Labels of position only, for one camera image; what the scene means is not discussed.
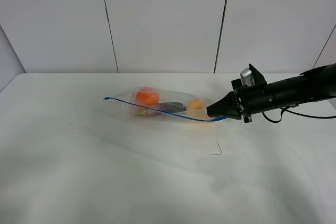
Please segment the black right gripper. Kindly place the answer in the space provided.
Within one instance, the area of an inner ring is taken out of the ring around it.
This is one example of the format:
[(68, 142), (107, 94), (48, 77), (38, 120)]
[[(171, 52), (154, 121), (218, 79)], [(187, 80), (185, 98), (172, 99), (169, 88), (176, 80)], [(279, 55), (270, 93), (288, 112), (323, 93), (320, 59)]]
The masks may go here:
[(251, 115), (259, 113), (259, 103), (263, 99), (264, 90), (267, 88), (265, 77), (252, 65), (255, 85), (248, 87), (242, 85), (241, 79), (232, 81), (233, 91), (216, 103), (207, 107), (207, 115), (224, 115), (227, 119), (241, 120), (245, 123), (252, 122)]

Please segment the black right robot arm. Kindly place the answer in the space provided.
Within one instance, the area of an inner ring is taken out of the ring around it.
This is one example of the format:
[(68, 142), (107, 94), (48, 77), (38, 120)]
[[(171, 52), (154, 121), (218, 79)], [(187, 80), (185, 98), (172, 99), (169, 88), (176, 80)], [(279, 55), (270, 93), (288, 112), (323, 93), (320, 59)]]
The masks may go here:
[(249, 65), (232, 81), (233, 90), (207, 107), (210, 118), (226, 117), (251, 122), (252, 115), (280, 109), (289, 111), (300, 104), (335, 98), (335, 65), (326, 65), (302, 74), (267, 83), (264, 76)]

